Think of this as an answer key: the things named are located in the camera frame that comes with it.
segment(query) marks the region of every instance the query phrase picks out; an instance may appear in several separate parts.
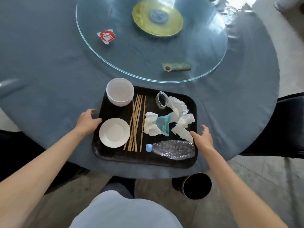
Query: blue bottle cap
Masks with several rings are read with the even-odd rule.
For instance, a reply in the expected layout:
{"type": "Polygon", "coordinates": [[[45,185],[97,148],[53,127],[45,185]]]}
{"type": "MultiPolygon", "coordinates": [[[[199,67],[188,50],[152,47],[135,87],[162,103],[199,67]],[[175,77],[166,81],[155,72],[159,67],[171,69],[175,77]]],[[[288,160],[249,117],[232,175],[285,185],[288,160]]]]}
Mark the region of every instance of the blue bottle cap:
{"type": "Polygon", "coordinates": [[[152,148],[153,148],[153,145],[152,145],[152,144],[147,144],[147,145],[146,145],[146,151],[147,151],[147,152],[151,152],[151,151],[152,151],[152,148]]]}

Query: white napkin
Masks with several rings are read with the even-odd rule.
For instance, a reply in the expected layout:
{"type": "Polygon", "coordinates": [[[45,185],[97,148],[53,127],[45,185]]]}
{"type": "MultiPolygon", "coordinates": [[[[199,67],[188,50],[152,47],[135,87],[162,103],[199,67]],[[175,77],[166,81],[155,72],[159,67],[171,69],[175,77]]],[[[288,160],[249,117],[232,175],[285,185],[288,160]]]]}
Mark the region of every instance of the white napkin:
{"type": "Polygon", "coordinates": [[[190,135],[190,132],[185,128],[188,127],[188,124],[195,122],[193,114],[186,114],[181,116],[175,127],[172,128],[174,134],[178,134],[181,138],[187,140],[188,142],[193,142],[193,138],[190,135]]]}
{"type": "Polygon", "coordinates": [[[188,127],[188,124],[195,122],[193,114],[186,114],[181,116],[177,122],[177,125],[181,125],[184,128],[188,127]]]}
{"type": "Polygon", "coordinates": [[[155,122],[158,114],[152,112],[146,112],[145,123],[143,125],[144,133],[149,134],[150,136],[155,136],[161,134],[161,130],[157,127],[157,125],[153,124],[155,122]]]}
{"type": "Polygon", "coordinates": [[[177,123],[181,116],[184,116],[184,115],[188,114],[188,112],[189,112],[186,104],[183,101],[178,100],[175,97],[168,97],[167,107],[171,108],[173,111],[172,113],[169,114],[169,115],[171,115],[170,122],[177,123]]]}
{"type": "Polygon", "coordinates": [[[186,141],[193,143],[193,138],[190,135],[189,131],[186,130],[181,125],[176,124],[175,127],[171,130],[174,134],[178,134],[180,138],[185,139],[186,141]]]}

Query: chair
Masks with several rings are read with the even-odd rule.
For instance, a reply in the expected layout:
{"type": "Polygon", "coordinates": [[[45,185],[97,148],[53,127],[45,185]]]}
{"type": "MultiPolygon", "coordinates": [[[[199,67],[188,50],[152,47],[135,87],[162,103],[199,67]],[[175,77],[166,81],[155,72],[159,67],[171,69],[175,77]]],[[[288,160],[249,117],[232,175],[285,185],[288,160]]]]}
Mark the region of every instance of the chair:
{"type": "Polygon", "coordinates": [[[304,158],[304,92],[279,98],[268,125],[240,155],[304,158]]]}

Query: blue tablecloth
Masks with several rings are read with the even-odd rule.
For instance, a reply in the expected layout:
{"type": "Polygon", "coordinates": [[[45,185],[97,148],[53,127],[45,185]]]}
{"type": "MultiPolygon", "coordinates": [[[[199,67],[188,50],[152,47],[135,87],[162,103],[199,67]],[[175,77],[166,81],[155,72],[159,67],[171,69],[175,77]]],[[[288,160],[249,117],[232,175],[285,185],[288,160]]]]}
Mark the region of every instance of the blue tablecloth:
{"type": "MultiPolygon", "coordinates": [[[[114,77],[192,97],[198,125],[210,127],[214,146],[226,160],[265,128],[279,93],[279,66],[265,26],[250,8],[237,11],[235,20],[226,18],[228,49],[213,73],[192,82],[156,84],[127,76],[92,53],[77,29],[76,3],[2,0],[0,5],[0,82],[18,80],[0,88],[0,107],[41,146],[48,148],[69,132],[81,112],[99,109],[106,84],[114,77]]],[[[229,9],[219,8],[227,17],[229,9]]],[[[91,151],[91,140],[85,138],[69,160],[137,178],[179,177],[208,169],[200,154],[189,169],[104,161],[91,151]]]]}

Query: floor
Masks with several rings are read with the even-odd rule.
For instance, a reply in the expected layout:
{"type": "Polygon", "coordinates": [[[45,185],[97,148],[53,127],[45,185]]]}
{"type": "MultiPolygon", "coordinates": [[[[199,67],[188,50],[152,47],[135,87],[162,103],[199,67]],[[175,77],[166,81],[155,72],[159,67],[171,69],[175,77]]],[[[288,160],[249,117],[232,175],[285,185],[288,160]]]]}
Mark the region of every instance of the floor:
{"type": "MultiPolygon", "coordinates": [[[[273,7],[274,2],[257,0],[253,10],[267,27],[278,54],[281,97],[304,92],[304,15],[297,9],[281,15],[273,7]]],[[[0,129],[18,131],[1,109],[0,129]]],[[[304,227],[304,160],[237,156],[228,163],[289,227],[304,227]]],[[[207,171],[206,174],[212,180],[212,189],[209,195],[198,201],[189,200],[175,191],[170,179],[138,179],[135,194],[172,211],[185,228],[237,227],[212,173],[207,171]]],[[[69,227],[73,218],[89,205],[110,177],[91,171],[45,195],[23,227],[69,227]]]]}

